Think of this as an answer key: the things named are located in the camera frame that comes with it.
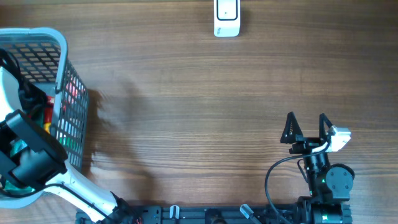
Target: black cable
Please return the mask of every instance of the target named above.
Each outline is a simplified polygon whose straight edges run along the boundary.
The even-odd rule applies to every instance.
[[[94,204],[90,203],[89,201],[87,201],[86,199],[84,199],[83,197],[81,197],[76,192],[72,191],[71,189],[69,189],[68,187],[66,187],[63,184],[48,184],[48,185],[42,187],[40,190],[34,190],[33,192],[30,192],[28,194],[23,194],[23,195],[10,194],[10,193],[4,191],[3,189],[0,189],[0,194],[2,194],[4,196],[7,196],[7,197],[10,197],[10,198],[24,198],[24,197],[29,197],[29,196],[35,195],[35,194],[37,194],[37,193],[41,192],[42,190],[47,189],[49,187],[60,187],[63,190],[66,190],[67,192],[69,192],[73,196],[75,196],[77,199],[81,200],[82,202],[87,204],[89,207],[91,207],[92,209],[96,210],[99,214],[101,214],[105,218],[107,218],[107,219],[111,220],[112,222],[116,223],[115,220],[113,220],[111,217],[109,217],[107,214],[105,214],[103,211],[101,211],[99,208],[97,208]]]
[[[283,162],[286,162],[286,161],[289,161],[289,160],[292,160],[292,159],[299,159],[299,158],[306,158],[306,157],[310,157],[310,156],[316,156],[316,155],[319,155],[319,154],[321,154],[321,153],[324,153],[326,150],[328,150],[329,145],[330,145],[330,139],[327,140],[327,145],[326,145],[326,147],[325,147],[324,149],[322,149],[321,151],[319,151],[319,152],[315,152],[315,153],[311,153],[311,154],[307,154],[307,155],[290,156],[290,157],[287,157],[287,158],[285,158],[285,159],[279,160],[278,162],[276,162],[274,165],[272,165],[272,166],[269,168],[269,170],[268,170],[268,172],[267,172],[267,175],[266,175],[266,180],[265,180],[265,182],[264,182],[264,188],[265,188],[265,190],[266,190],[266,196],[267,196],[269,205],[270,205],[270,206],[272,207],[272,209],[275,211],[276,216],[277,216],[277,217],[279,216],[280,219],[282,219],[282,220],[285,222],[285,224],[292,224],[292,223],[289,222],[281,213],[279,213],[279,211],[278,211],[278,209],[275,207],[274,203],[272,203],[271,197],[269,196],[269,192],[268,192],[268,178],[269,178],[269,175],[271,174],[271,171],[272,171],[277,165],[279,165],[279,164],[281,164],[281,163],[283,163]]]
[[[300,166],[300,161],[302,161],[302,160],[303,160],[303,159],[299,159],[299,160],[297,161],[297,166],[298,166],[298,169],[299,169],[300,172],[301,172],[301,175],[303,175],[303,178],[304,178],[305,182],[308,183],[307,176],[305,176],[305,172],[304,172],[303,168],[301,168],[301,166]]]

